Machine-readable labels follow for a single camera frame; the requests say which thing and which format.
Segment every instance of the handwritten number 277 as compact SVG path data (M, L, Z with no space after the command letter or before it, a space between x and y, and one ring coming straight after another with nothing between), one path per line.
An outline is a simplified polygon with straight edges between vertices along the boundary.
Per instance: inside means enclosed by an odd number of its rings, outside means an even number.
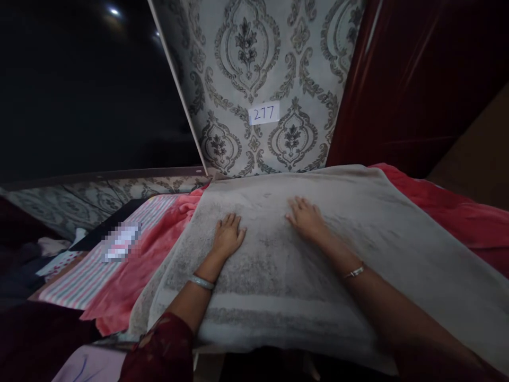
M267 109L270 109L270 117L269 118L272 118L272 112L274 111L274 106L268 106ZM262 107L260 110L264 111L264 118L265 118L265 108ZM255 111L256 111L255 119L260 119L261 116L258 115L258 109L255 109Z

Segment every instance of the red blanket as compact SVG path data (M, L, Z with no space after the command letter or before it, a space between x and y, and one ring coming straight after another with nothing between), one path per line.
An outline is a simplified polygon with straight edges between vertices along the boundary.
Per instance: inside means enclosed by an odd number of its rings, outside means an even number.
M381 169L402 194L509 279L509 212L412 179L385 163L370 167Z
M96 318L103 336L128 328L134 303L191 220L202 194L202 189L194 190L175 201L159 223L140 238L139 258L130 256L117 269L80 319Z

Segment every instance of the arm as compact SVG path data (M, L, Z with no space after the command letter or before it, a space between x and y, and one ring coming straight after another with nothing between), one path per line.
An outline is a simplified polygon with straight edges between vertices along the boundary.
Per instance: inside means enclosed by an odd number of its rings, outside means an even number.
M298 197L289 203L293 210L293 216L286 216L289 222L299 234L320 247L379 337L393 352L422 345L439 349L471 366L481 366L474 353L375 271L365 267L357 277L345 279L345 275L361 267L361 260L330 232L316 205Z
M240 216L219 220L212 249L195 275L215 283L228 258L241 246L246 229L238 230ZM192 341L210 302L212 291L190 281L161 318L127 354L120 380L192 381Z
M228 214L216 225L216 235L212 250L195 271L195 275L210 283L215 283L223 265L239 249L244 241L246 228L239 229L240 216ZM179 294L168 306L166 312L180 317L196 335L207 310L212 291L202 288L190 281L184 285Z

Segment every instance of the hand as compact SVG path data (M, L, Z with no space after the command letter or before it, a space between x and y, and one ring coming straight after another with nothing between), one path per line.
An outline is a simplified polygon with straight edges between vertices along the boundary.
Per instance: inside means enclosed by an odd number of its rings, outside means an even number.
M216 236L214 237L214 244L212 245L211 254L221 256L225 259L239 249L247 228L242 228L239 231L240 216L235 217L234 213L226 215L221 221L216 224Z
M289 199L288 203L293 210L293 216L288 214L286 218L300 235L316 244L330 235L329 228L316 204L311 204L298 196L295 200Z

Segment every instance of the red sleeve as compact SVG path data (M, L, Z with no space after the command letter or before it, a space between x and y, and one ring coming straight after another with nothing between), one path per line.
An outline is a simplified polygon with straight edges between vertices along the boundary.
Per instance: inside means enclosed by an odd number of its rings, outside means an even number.
M402 381L509 382L509 378L474 354L481 366L467 364L428 345L404 346L394 353Z
M192 381L192 331L172 313L164 313L129 352L119 381Z

